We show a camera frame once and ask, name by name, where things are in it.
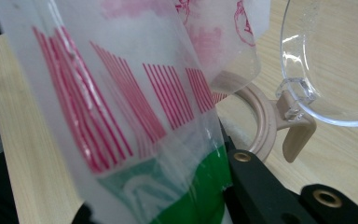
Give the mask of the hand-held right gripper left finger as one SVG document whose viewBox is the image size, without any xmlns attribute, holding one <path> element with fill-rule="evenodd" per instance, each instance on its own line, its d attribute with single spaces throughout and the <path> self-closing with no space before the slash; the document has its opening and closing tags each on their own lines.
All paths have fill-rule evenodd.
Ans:
<svg viewBox="0 0 358 224">
<path fill-rule="evenodd" d="M 71 224 L 97 224 L 92 218 L 92 211 L 83 203 L 77 210 Z"/>
</svg>

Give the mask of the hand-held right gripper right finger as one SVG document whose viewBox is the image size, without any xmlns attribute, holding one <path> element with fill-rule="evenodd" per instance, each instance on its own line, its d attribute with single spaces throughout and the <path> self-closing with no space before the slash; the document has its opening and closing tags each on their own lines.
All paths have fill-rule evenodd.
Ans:
<svg viewBox="0 0 358 224">
<path fill-rule="evenodd" d="M 220 124 L 232 186 L 223 195 L 231 224 L 317 224 L 316 220 L 257 158 L 236 149 Z"/>
</svg>

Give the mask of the clear glass jar with lid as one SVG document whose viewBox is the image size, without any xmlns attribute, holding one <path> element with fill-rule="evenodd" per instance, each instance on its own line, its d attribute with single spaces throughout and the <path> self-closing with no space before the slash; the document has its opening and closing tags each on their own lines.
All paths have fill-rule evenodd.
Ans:
<svg viewBox="0 0 358 224">
<path fill-rule="evenodd" d="M 270 100 L 255 84 L 215 93 L 231 147 L 265 160 L 286 130 L 292 162 L 318 121 L 358 127 L 358 0 L 288 0 L 280 33 L 282 82 Z"/>
</svg>

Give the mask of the pink and white plastic bag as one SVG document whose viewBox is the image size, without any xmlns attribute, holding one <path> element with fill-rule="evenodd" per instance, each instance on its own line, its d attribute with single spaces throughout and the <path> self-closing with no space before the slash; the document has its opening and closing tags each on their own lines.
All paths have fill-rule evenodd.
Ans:
<svg viewBox="0 0 358 224">
<path fill-rule="evenodd" d="M 216 104 L 259 73 L 270 0 L 0 0 L 99 224 L 229 224 Z"/>
</svg>

